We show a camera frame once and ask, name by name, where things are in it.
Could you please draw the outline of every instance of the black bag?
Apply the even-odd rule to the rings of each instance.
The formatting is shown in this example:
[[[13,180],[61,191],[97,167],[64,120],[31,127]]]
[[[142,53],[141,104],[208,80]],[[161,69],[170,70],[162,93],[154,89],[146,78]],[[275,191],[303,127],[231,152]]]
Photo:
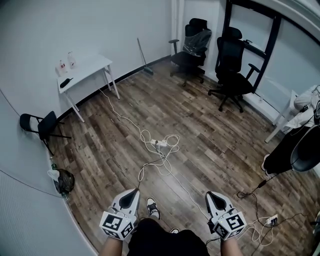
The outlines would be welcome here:
[[[75,186],[75,176],[65,169],[57,169],[60,173],[58,182],[54,181],[56,190],[61,194],[69,194]]]

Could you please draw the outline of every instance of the plug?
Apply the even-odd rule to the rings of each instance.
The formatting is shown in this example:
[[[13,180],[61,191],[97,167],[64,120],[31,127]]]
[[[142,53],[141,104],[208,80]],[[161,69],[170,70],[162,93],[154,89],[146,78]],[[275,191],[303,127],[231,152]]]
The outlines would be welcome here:
[[[158,149],[159,146],[160,148],[165,148],[168,145],[165,140],[152,139],[150,142],[156,149]]]
[[[265,221],[265,224],[267,225],[270,225],[270,226],[274,226],[278,221],[278,214],[268,218],[266,221]]]

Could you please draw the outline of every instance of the wooden floor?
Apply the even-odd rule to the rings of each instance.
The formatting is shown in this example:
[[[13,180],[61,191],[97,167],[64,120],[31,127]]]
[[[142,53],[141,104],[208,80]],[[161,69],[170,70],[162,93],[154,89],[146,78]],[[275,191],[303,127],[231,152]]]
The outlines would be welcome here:
[[[208,96],[214,84],[208,80],[188,82],[170,77],[168,61],[152,67],[154,75],[143,71],[117,84],[121,99],[105,90],[115,110],[130,118],[153,139],[177,134],[180,150],[169,157],[174,175],[206,213],[205,194],[215,191],[228,196],[242,211],[247,223],[256,220],[255,200],[237,198],[238,191],[252,191],[264,178],[261,163],[279,143],[271,123],[242,102],[244,113],[227,101],[218,111],[221,97]],[[117,117],[102,93],[82,104],[82,123],[74,112],[63,121],[62,132],[72,139],[54,138],[51,147],[59,168],[72,172],[75,186],[69,206],[93,246],[100,251],[106,237],[99,228],[103,210],[120,192],[136,188],[144,163],[158,159],[140,141],[139,131],[127,120]],[[190,229],[203,241],[211,238],[206,218],[172,176],[161,176],[147,167],[140,184],[138,213],[147,216],[146,198],[152,196],[161,211],[161,226],[170,231]],[[279,221],[296,213],[313,220],[320,210],[319,178],[314,171],[287,171],[256,191],[259,217],[278,214]],[[270,246],[259,247],[255,255],[307,256],[311,250],[312,228],[298,215],[273,230]],[[258,242],[251,241],[252,230],[238,240],[243,255],[251,255]],[[271,241],[271,233],[264,243]],[[208,246],[211,255],[220,254],[218,241]]]

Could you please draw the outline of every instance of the table leg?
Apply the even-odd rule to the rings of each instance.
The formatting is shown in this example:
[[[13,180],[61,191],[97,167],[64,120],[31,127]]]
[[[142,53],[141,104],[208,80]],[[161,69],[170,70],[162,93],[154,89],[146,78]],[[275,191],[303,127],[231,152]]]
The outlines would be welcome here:
[[[281,113],[279,113],[279,115],[276,117],[276,119],[273,121],[272,125],[276,125],[279,121],[279,119],[284,115],[284,113],[288,110],[288,108],[290,107],[290,100],[289,102],[285,105],[285,107],[283,108],[283,110],[281,111]]]
[[[111,92],[111,87],[110,87],[110,84],[109,84],[109,81],[108,81],[108,77],[107,77],[107,72],[106,72],[106,69],[104,68],[103,70],[103,76],[104,76],[104,79],[106,80],[106,84],[108,85],[109,87],[109,91]]]
[[[111,80],[112,80],[112,83],[113,83],[113,87],[114,87],[114,89],[115,89],[115,94],[116,94],[116,96],[118,97],[118,99],[120,100],[119,93],[118,93],[118,89],[117,89],[117,86],[116,86],[114,77],[113,77],[113,75],[112,75],[110,65],[108,65],[108,70],[109,70],[109,74],[110,74],[110,77],[111,77]]]
[[[279,125],[273,130],[273,132],[271,132],[271,134],[268,136],[268,138],[265,139],[266,143],[268,143],[285,126],[286,122],[288,122],[287,119],[288,119],[289,114],[290,114],[290,108],[287,108],[284,113],[283,121],[281,123],[279,123]]]
[[[67,101],[70,103],[71,107],[73,108],[73,110],[75,111],[75,113],[78,115],[78,117],[80,118],[80,120],[82,121],[82,123],[85,122],[85,120],[82,118],[82,116],[79,113],[79,109],[73,104],[72,99],[69,97],[69,95],[67,94],[67,92],[64,92],[64,95],[67,99]]]
[[[71,101],[71,105],[73,105],[75,107],[75,109],[79,112],[79,108],[77,107],[76,104],[74,104],[74,101],[72,100],[72,98],[68,97],[69,100]]]

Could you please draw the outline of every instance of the white table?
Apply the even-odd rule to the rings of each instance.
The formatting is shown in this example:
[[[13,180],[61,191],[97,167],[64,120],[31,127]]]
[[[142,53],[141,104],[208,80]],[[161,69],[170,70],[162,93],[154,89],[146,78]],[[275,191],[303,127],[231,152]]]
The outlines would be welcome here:
[[[85,122],[85,120],[80,115],[77,105],[70,98],[67,91],[71,87],[75,86],[77,83],[82,81],[83,79],[87,78],[88,76],[91,76],[93,73],[97,71],[102,70],[104,79],[106,80],[109,90],[111,91],[111,87],[107,78],[107,74],[110,75],[113,83],[113,87],[115,90],[115,94],[118,97],[118,99],[120,99],[117,86],[111,72],[111,67],[110,67],[111,63],[112,63],[111,60],[98,54],[98,55],[87,58],[86,60],[81,62],[79,65],[77,64],[77,67],[75,69],[68,70],[66,74],[64,74],[63,76],[57,79],[59,93],[65,95],[67,101],[70,103],[71,107],[74,109],[75,113],[78,115],[78,117],[81,119],[83,123]],[[65,87],[60,88],[61,83],[65,81],[67,78],[69,79],[73,78],[73,79]]]
[[[289,117],[291,114],[298,114],[299,110],[297,110],[295,108],[294,105],[294,101],[296,99],[296,97],[298,96],[298,94],[292,90],[291,91],[291,98],[288,101],[288,103],[286,104],[286,106],[284,107],[284,109],[281,111],[281,113],[279,113],[279,115],[277,116],[277,118],[273,121],[272,125],[274,126],[276,123],[278,123],[279,119],[283,116],[284,119],[282,120],[281,123],[279,123],[276,128],[274,129],[274,131],[268,136],[268,138],[265,139],[265,142],[268,143],[286,124],[286,122],[288,122]]]

